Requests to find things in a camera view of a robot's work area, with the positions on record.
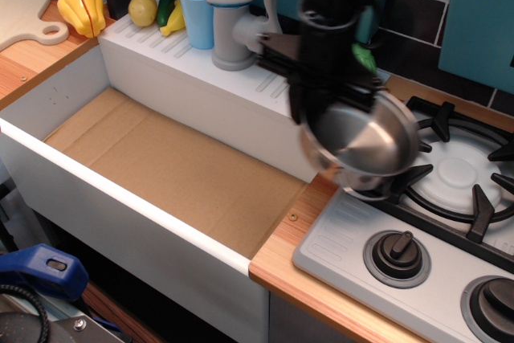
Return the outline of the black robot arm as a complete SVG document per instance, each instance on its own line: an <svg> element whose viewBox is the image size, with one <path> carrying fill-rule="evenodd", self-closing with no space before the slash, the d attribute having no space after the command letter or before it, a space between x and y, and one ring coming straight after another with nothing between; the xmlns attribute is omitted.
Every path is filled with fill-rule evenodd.
<svg viewBox="0 0 514 343"><path fill-rule="evenodd" d="M353 54L357 24L376 0L300 0L296 35L259 36L259 66L287 79L292 119L345 102L370 112L382 82Z"/></svg>

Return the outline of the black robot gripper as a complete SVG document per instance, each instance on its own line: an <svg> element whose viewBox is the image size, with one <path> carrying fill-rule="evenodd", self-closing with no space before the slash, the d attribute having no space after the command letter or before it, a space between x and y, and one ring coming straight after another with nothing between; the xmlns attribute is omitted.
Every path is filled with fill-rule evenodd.
<svg viewBox="0 0 514 343"><path fill-rule="evenodd" d="M260 42L259 66L287 79L291 118L299 125L309 109L345 103L370 112L381 81L352 53L359 14L343 21L313 10L300 14L300 33L268 33Z"/></svg>

